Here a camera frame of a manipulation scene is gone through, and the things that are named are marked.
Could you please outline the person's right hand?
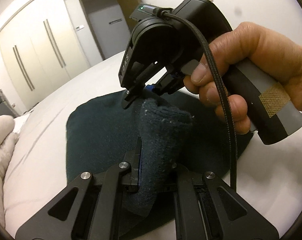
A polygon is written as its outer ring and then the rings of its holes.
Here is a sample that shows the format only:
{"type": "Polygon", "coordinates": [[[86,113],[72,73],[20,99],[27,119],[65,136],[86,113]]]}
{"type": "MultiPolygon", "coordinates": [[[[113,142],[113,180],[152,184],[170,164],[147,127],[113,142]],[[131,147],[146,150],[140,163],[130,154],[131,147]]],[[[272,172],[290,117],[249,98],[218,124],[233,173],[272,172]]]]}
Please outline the person's right hand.
{"type": "MultiPolygon", "coordinates": [[[[235,30],[224,33],[210,43],[217,68],[221,75],[228,68],[243,59],[250,59],[277,80],[297,110],[302,112],[302,46],[284,35],[251,22],[241,23],[235,30]]],[[[205,56],[193,71],[185,76],[186,89],[199,94],[199,100],[207,107],[213,107],[216,116],[225,121],[216,84],[205,56]]],[[[250,130],[246,101],[237,94],[229,96],[232,116],[237,134],[250,130]]]]}

